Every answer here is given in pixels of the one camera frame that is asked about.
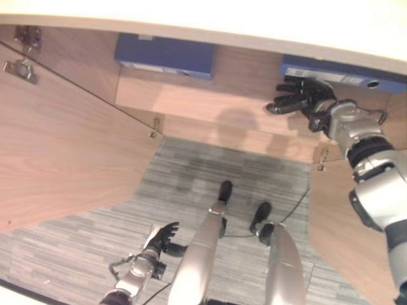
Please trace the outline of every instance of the cable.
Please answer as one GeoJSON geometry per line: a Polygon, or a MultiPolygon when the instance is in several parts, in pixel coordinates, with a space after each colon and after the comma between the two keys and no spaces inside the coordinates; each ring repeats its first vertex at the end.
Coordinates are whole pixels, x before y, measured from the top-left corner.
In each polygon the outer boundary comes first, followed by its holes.
{"type": "Polygon", "coordinates": [[[149,301],[151,301],[152,299],[154,299],[158,294],[160,294],[161,292],[163,292],[167,287],[169,287],[172,284],[172,282],[170,281],[168,284],[166,284],[166,286],[164,286],[163,288],[161,288],[160,290],[157,290],[157,292],[155,294],[153,294],[146,302],[144,302],[142,305],[146,305],[149,301]]]}
{"type": "Polygon", "coordinates": [[[284,219],[282,221],[280,221],[280,223],[282,224],[284,221],[286,221],[294,212],[295,210],[298,208],[298,206],[300,205],[300,203],[303,201],[303,199],[305,198],[305,196],[308,194],[310,188],[308,188],[304,195],[301,197],[301,199],[297,202],[297,204],[295,205],[295,207],[287,214],[287,216],[284,217],[284,219]]]}

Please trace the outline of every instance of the wooden cabinet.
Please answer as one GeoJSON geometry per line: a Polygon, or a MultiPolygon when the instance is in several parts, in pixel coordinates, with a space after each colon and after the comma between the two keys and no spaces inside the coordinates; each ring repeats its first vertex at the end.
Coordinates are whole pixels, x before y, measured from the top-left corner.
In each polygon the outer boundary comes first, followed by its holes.
{"type": "MultiPolygon", "coordinates": [[[[0,61],[21,55],[0,46],[0,61]]],[[[0,72],[0,231],[132,197],[162,135],[48,69],[0,72]]]]}
{"type": "MultiPolygon", "coordinates": [[[[15,29],[15,25],[0,25],[0,41],[22,52],[22,44],[14,40],[15,29]]],[[[114,105],[120,76],[120,65],[114,60],[118,33],[63,27],[40,29],[41,50],[32,50],[30,58],[114,105]]],[[[161,114],[116,107],[150,127],[154,126],[155,118],[159,118],[163,125],[164,116],[161,114]]]]}

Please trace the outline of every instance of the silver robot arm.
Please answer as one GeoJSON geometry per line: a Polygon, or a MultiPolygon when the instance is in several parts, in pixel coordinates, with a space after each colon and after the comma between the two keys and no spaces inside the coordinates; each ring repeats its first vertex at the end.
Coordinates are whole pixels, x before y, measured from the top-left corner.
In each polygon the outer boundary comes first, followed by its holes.
{"type": "Polygon", "coordinates": [[[350,202],[368,227],[387,237],[390,269],[400,297],[407,299],[407,162],[394,150],[372,112],[354,100],[338,101],[330,84],[319,79],[286,77],[277,97],[266,109],[272,114],[301,111],[312,132],[323,131],[338,143],[357,183],[350,202]]]}
{"type": "Polygon", "coordinates": [[[357,182],[350,202],[363,224],[387,237],[390,268],[407,295],[407,161],[371,114],[354,101],[331,108],[328,136],[349,160],[357,182]]]}
{"type": "Polygon", "coordinates": [[[130,269],[122,278],[118,278],[117,273],[109,267],[118,281],[114,289],[105,295],[100,305],[132,305],[140,297],[151,277],[160,278],[165,270],[165,265],[159,262],[160,253],[169,245],[170,238],[178,230],[178,224],[173,222],[162,227],[139,255],[131,255],[128,259],[116,263],[118,266],[132,261],[130,269]]]}

